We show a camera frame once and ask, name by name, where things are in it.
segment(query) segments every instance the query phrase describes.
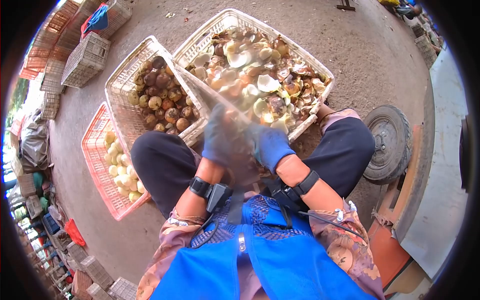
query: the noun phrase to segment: concrete ground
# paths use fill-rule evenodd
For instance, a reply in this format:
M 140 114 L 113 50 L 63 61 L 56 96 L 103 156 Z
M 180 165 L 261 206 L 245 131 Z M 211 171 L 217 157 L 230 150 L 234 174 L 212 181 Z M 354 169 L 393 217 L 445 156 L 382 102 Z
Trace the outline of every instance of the concrete ground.
M 117 222 L 95 188 L 81 151 L 82 136 L 99 104 L 104 85 L 119 63 L 148 35 L 171 53 L 199 26 L 224 8 L 239 9 L 295 40 L 336 78 L 330 107 L 352 107 L 361 117 L 381 104 L 402 109 L 411 124 L 423 121 L 423 97 L 428 69 L 412 31 L 377 0 L 357 4 L 355 12 L 335 8 L 338 0 L 131 1 L 132 18 L 111 38 L 104 71 L 82 89 L 67 88 L 50 127 L 53 179 L 67 215 L 82 233 L 90 255 L 114 277 L 138 282 L 158 247 L 163 216 L 153 203 L 141 206 Z M 173 18 L 165 18 L 168 12 Z M 308 156 L 319 142 L 318 125 L 293 146 Z M 366 228 L 385 187 L 361 179 L 348 198 L 359 208 Z

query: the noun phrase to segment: black pants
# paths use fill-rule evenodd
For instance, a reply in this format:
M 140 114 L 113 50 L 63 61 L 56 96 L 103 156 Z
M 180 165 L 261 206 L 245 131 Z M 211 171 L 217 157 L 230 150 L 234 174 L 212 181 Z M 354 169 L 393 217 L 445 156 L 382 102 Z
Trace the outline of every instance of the black pants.
M 360 119 L 331 124 L 314 152 L 303 162 L 315 170 L 340 197 L 357 185 L 374 152 L 375 141 Z M 178 136 L 150 131 L 133 144 L 132 163 L 165 218 L 195 176 L 194 157 Z

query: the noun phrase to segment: wheel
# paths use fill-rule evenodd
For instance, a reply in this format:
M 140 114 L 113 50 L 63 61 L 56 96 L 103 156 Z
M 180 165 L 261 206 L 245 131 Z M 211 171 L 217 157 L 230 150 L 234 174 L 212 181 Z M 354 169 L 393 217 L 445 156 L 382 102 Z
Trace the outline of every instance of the wheel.
M 375 139 L 375 152 L 363 176 L 374 184 L 388 184 L 405 172 L 412 155 L 412 130 L 405 114 L 393 105 L 372 110 L 364 123 Z

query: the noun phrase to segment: blue glove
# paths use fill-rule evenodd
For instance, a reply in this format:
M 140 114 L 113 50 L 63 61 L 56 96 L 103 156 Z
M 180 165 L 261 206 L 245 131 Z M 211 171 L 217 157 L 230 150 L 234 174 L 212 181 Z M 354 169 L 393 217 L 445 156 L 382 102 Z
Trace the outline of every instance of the blue glove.
M 212 110 L 210 120 L 205 127 L 204 150 L 202 156 L 211 161 L 228 167 L 232 152 L 231 134 L 228 134 L 228 126 L 224 123 L 225 106 L 217 104 Z
M 251 123 L 245 137 L 253 141 L 253 156 L 272 174 L 283 157 L 295 154 L 288 145 L 287 135 L 280 129 Z

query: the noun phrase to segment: sleeve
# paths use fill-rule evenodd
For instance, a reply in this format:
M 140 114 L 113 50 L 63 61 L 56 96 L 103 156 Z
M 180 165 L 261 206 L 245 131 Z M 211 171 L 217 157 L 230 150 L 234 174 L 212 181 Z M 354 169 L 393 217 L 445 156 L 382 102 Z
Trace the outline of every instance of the sleeve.
M 310 210 L 311 214 L 347 227 L 363 239 L 335 225 L 310 217 L 310 226 L 316 239 L 325 247 L 328 256 L 342 268 L 366 293 L 385 299 L 378 268 L 373 262 L 367 231 L 360 223 L 357 210 L 343 201 L 343 219 L 338 212 Z
M 160 247 L 158 247 L 152 261 L 148 264 L 145 275 L 140 279 L 137 289 L 137 300 L 150 298 L 170 267 L 177 251 L 190 243 L 195 231 L 205 222 L 204 218 L 198 216 L 179 217 L 175 208 L 170 213 L 170 217 L 186 224 L 179 226 L 178 224 L 170 224 L 168 221 L 163 224 L 159 236 Z

